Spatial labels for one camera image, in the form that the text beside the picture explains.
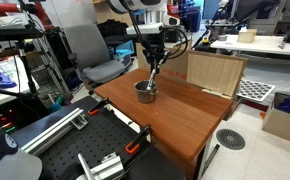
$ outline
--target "orange clamp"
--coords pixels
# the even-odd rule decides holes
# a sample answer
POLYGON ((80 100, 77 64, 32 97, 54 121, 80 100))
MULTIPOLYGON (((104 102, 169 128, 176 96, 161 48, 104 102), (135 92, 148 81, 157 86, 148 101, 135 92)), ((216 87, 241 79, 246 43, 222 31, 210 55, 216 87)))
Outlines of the orange clamp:
POLYGON ((95 115, 95 114, 97 114, 98 113, 98 109, 95 109, 94 111, 88 111, 88 114, 90 115, 90 116, 93 116, 93 115, 95 115))
POLYGON ((134 154, 139 149, 139 144, 136 144, 133 149, 129 149, 131 144, 132 142, 130 142, 129 144, 127 144, 127 146, 125 146, 125 150, 128 154, 134 154))

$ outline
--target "clamp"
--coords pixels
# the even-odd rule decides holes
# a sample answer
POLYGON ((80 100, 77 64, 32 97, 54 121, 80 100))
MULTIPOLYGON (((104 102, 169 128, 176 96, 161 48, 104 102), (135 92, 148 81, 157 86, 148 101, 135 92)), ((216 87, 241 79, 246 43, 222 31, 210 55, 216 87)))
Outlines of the clamp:
POLYGON ((88 114, 90 116, 93 116, 99 112, 99 108, 104 107, 108 104, 111 104, 112 102, 109 100, 109 98, 104 98, 100 102, 98 102, 91 110, 88 111, 88 114))
POLYGON ((146 137, 147 135, 149 135, 151 133, 152 129, 151 129, 151 125, 147 124, 135 137, 134 140, 132 140, 130 143, 128 143, 125 146, 125 151, 129 154, 132 155, 135 152, 137 152, 140 148, 140 145, 138 143, 138 141, 142 138, 142 137, 146 137))

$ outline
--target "wall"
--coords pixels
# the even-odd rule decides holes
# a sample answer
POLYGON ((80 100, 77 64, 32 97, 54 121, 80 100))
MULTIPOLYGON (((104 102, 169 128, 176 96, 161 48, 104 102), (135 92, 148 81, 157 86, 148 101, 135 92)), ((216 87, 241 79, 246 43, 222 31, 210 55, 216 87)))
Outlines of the wall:
POLYGON ((213 19, 220 0, 205 0, 203 19, 213 19))
MULTIPOLYGON (((18 0, 2 0, 18 3, 18 0)), ((94 5, 91 0, 46 0, 41 2, 54 26, 69 27, 85 23, 96 23, 94 5)))
POLYGON ((195 5, 194 6, 200 6, 201 9, 204 7, 204 0, 194 0, 195 5))

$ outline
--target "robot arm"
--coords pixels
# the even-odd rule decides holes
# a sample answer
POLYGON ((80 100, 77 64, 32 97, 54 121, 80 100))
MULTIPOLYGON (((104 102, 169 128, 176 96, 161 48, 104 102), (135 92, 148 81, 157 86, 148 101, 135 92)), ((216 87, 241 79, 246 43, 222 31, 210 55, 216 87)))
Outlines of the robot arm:
POLYGON ((114 12, 118 14, 124 13, 129 14, 133 23, 133 28, 128 28, 127 32, 133 32, 133 34, 137 34, 139 42, 145 48, 145 51, 143 51, 143 53, 146 57, 146 61, 150 64, 151 67, 151 76, 149 79, 147 90, 151 89, 151 85, 152 82, 154 81, 155 75, 159 73, 162 64, 164 64, 167 61, 167 59, 173 59, 182 55, 186 51, 188 45, 186 34, 179 29, 173 27, 163 27, 162 23, 141 26, 137 25, 133 12, 140 9, 147 9, 153 8, 154 6, 160 6, 161 1, 162 0, 108 0, 110 8, 114 12), (185 48, 182 49, 181 53, 177 54, 180 48, 172 53, 169 50, 165 49, 164 32, 170 29, 173 29, 174 31, 178 32, 180 34, 180 37, 183 36, 185 38, 185 48), (146 38, 151 35, 155 36, 154 37, 155 44, 152 43, 153 39, 150 39, 150 41, 148 41, 151 43, 148 43, 146 41, 146 38))
POLYGON ((20 4, 0 3, 0 16, 7 16, 6 13, 22 13, 23 9, 36 15, 43 24, 45 30, 55 28, 45 13, 42 4, 39 2, 36 2, 35 4, 24 4, 24 8, 22 8, 22 5, 20 4))

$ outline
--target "white desk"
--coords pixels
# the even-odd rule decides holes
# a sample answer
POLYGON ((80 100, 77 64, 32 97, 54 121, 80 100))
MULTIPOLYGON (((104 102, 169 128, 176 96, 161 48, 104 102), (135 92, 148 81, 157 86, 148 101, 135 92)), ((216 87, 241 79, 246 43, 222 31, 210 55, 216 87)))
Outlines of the white desk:
POLYGON ((284 49, 278 47, 283 41, 283 37, 281 36, 256 36, 255 41, 252 43, 240 43, 237 42, 237 39, 238 35, 227 35, 226 41, 215 41, 211 47, 236 51, 290 55, 290 43, 286 43, 284 49))
MULTIPOLYGON (((6 72, 6 74, 10 77, 10 79, 13 80, 17 84, 17 86, 15 86, 13 88, 7 88, 4 90, 11 91, 11 92, 18 92, 18 87, 20 85, 20 92, 23 92, 23 93, 29 92, 29 87, 27 84, 28 80, 26 77, 24 65, 18 57, 16 57, 16 63, 18 66, 19 78, 20 78, 21 83, 18 82, 16 67, 14 64, 14 58, 10 57, 8 60, 0 62, 0 71, 6 72)), ((39 86, 38 86, 37 82, 35 81, 34 78, 33 78, 33 80, 34 80, 34 83, 36 85, 36 89, 38 89, 39 86)), ((0 94, 0 105, 4 104, 6 102, 12 101, 14 99, 16 99, 16 97, 0 94)))

